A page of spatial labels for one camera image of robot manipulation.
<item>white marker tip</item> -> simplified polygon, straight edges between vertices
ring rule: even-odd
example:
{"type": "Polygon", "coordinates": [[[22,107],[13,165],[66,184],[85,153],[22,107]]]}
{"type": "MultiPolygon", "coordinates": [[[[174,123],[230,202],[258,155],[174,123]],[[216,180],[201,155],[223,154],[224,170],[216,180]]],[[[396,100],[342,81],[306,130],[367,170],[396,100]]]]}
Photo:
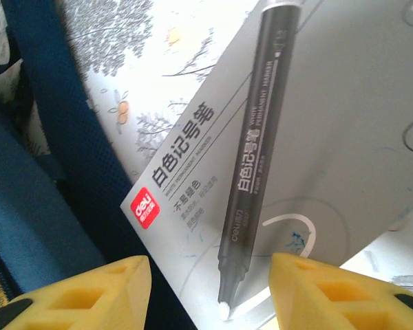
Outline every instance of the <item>white marker tip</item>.
{"type": "Polygon", "coordinates": [[[229,318],[229,306],[226,302],[222,301],[219,304],[219,316],[222,321],[226,321],[229,318]]]}

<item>sponge hole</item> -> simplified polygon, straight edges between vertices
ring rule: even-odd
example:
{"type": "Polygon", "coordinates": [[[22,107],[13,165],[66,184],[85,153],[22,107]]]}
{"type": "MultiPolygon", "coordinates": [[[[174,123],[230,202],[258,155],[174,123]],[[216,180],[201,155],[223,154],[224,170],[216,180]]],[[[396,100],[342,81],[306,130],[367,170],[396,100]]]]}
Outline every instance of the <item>sponge hole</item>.
{"type": "Polygon", "coordinates": [[[65,292],[51,309],[91,309],[103,295],[103,289],[71,289],[65,292]]]}
{"type": "Polygon", "coordinates": [[[24,330],[68,330],[72,326],[72,323],[61,322],[42,322],[42,323],[30,323],[24,330]]]}
{"type": "Polygon", "coordinates": [[[346,312],[344,316],[356,330],[408,330],[409,327],[391,313],[379,311],[346,312]]]}
{"type": "Polygon", "coordinates": [[[320,290],[331,301],[358,301],[372,300],[373,297],[362,287],[355,282],[343,281],[327,281],[317,284],[320,290]]]}
{"type": "Polygon", "coordinates": [[[306,263],[304,261],[295,261],[297,267],[301,270],[315,270],[317,267],[315,265],[311,265],[310,263],[306,263]]]}
{"type": "Polygon", "coordinates": [[[121,274],[121,273],[125,272],[126,269],[127,269],[127,266],[120,266],[118,268],[109,270],[107,273],[109,273],[109,274],[121,274]]]}

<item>marker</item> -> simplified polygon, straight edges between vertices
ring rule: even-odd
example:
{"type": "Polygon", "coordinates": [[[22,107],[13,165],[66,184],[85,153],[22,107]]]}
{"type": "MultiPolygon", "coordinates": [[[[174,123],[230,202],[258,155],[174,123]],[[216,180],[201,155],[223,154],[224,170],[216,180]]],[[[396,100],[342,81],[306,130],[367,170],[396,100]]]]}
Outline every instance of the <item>marker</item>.
{"type": "Polygon", "coordinates": [[[300,12],[300,0],[271,0],[263,9],[218,254],[223,320],[251,262],[300,12]]]}

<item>brand label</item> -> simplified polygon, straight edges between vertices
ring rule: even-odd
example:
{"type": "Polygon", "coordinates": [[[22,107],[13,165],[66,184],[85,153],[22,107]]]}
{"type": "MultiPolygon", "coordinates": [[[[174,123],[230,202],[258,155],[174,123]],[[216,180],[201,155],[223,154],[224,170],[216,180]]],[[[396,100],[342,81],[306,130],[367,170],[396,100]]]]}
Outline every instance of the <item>brand label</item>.
{"type": "Polygon", "coordinates": [[[156,200],[145,187],[142,187],[136,195],[130,208],[144,229],[147,229],[151,225],[160,212],[158,203],[156,203],[156,200]]]}

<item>deli logo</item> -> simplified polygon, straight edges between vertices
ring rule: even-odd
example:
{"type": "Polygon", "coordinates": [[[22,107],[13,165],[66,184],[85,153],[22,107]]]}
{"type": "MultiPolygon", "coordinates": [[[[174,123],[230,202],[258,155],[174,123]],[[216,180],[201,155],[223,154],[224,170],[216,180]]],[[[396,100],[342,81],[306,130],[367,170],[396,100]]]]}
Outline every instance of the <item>deli logo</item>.
{"type": "Polygon", "coordinates": [[[142,228],[147,229],[158,216],[160,208],[147,188],[142,187],[130,205],[142,228]]]}

